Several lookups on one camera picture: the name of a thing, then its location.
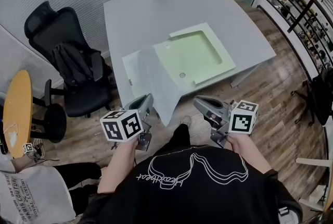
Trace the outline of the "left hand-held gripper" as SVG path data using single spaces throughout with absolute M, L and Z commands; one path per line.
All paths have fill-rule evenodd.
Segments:
M 147 151 L 152 135 L 145 122 L 153 107 L 153 96 L 142 95 L 129 103 L 130 110 L 111 111 L 100 119 L 107 141 L 124 143 L 138 139 L 137 150 Z

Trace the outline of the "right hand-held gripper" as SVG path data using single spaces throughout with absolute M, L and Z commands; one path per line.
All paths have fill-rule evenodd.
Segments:
M 219 147 L 225 147 L 227 136 L 230 133 L 250 135 L 257 120 L 259 105 L 241 100 L 226 104 L 212 96 L 196 96 L 193 104 L 195 108 L 207 119 L 212 115 L 212 107 L 221 108 L 213 112 L 215 123 L 211 129 L 210 139 Z

